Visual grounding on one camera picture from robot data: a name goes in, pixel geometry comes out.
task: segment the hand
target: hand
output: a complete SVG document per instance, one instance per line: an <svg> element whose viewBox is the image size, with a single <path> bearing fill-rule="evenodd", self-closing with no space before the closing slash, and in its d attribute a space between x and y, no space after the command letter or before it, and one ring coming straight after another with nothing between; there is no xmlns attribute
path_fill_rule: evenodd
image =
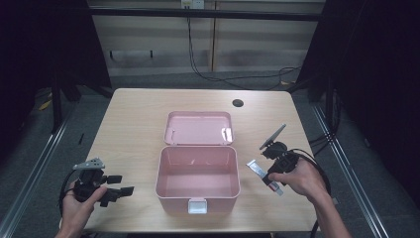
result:
<svg viewBox="0 0 420 238"><path fill-rule="evenodd" d="M296 193L306 196L312 203L319 195L328 193L321 175L302 158L299 158L296 168L290 173L272 173L268 179L287 183Z"/></svg>
<svg viewBox="0 0 420 238"><path fill-rule="evenodd" d="M74 188L74 182L71 183L70 188ZM79 238L93 212L95 202L105 194L106 190L106 186L99 187L84 202L77 201L73 190L70 190L62 201L61 227L55 237Z"/></svg>

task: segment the box lid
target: box lid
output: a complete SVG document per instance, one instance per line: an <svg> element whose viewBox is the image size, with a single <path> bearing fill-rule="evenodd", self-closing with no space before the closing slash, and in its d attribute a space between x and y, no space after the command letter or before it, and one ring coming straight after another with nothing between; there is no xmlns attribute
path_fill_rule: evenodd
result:
<svg viewBox="0 0 420 238"><path fill-rule="evenodd" d="M173 111L167 117L164 141L169 145L230 145L231 115L224 111Z"/></svg>

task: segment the round hole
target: round hole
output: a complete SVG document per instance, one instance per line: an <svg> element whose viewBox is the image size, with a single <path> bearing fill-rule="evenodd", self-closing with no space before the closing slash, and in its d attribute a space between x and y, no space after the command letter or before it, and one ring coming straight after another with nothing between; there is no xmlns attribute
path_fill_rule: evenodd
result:
<svg viewBox="0 0 420 238"><path fill-rule="evenodd" d="M232 104L234 104L236 107L242 107L244 106L244 101L241 99L235 99L233 100Z"/></svg>

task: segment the pink storage box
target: pink storage box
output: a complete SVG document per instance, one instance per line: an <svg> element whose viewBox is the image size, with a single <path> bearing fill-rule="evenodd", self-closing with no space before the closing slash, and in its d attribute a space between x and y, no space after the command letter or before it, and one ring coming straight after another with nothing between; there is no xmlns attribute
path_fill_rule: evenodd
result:
<svg viewBox="0 0 420 238"><path fill-rule="evenodd" d="M156 192L169 213L232 211L241 187L227 112L171 112Z"/></svg>

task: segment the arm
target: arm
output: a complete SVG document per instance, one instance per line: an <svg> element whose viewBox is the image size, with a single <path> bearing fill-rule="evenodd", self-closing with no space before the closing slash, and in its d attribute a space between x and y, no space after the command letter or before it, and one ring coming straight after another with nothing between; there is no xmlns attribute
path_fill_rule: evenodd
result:
<svg viewBox="0 0 420 238"><path fill-rule="evenodd" d="M271 180L285 182L314 205L318 223L327 238L352 237L328 194L318 171L307 161L299 159L296 169L288 174L272 173Z"/></svg>
<svg viewBox="0 0 420 238"><path fill-rule="evenodd" d="M63 200L61 227L55 238L79 238L93 212L95 202L105 194L106 190L105 186L99 187L84 202L77 201L74 192L70 190Z"/></svg>

